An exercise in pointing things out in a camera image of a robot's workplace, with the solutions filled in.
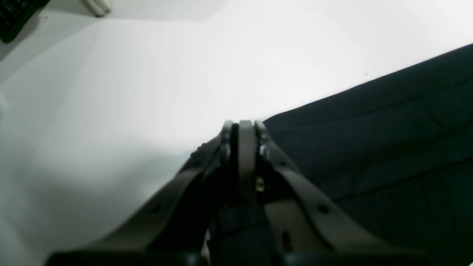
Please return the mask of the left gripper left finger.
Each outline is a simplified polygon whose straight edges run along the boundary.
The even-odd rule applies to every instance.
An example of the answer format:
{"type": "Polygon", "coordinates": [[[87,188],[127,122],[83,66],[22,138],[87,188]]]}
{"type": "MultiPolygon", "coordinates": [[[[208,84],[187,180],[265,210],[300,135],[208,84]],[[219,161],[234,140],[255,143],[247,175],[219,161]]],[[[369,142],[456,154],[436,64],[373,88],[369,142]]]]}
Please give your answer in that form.
{"type": "Polygon", "coordinates": [[[191,154],[137,212],[86,251],[147,253],[199,250],[215,213],[234,202],[234,123],[191,154]]]}

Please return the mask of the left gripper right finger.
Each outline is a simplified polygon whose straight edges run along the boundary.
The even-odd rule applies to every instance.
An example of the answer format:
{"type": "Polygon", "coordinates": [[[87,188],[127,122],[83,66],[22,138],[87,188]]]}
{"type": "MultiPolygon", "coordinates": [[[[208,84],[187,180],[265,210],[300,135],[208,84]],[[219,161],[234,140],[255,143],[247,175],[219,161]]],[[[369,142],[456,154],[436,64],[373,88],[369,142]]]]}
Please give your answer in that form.
{"type": "Polygon", "coordinates": [[[363,229],[306,179],[279,148],[261,121],[255,192],[263,204],[277,248],[284,252],[356,255],[399,250],[363,229]]]}

